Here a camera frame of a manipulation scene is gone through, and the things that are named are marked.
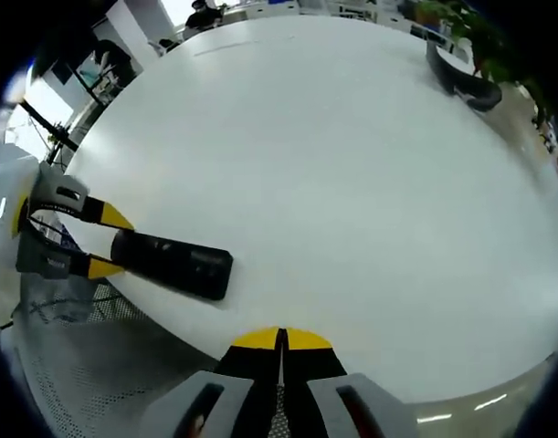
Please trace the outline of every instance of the white round table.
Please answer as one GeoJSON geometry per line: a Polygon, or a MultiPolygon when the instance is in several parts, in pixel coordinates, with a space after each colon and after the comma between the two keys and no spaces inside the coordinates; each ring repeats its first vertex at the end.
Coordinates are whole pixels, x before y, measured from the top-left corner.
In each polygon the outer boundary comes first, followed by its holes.
{"type": "MultiPolygon", "coordinates": [[[[396,30],[292,16],[221,27],[160,59],[68,173],[138,231],[235,263],[219,303],[132,274],[111,282],[216,358],[252,329],[315,331],[405,402],[540,363],[558,344],[558,179],[444,94],[425,53],[396,30]]],[[[109,253],[110,229],[66,226],[109,253]]]]}

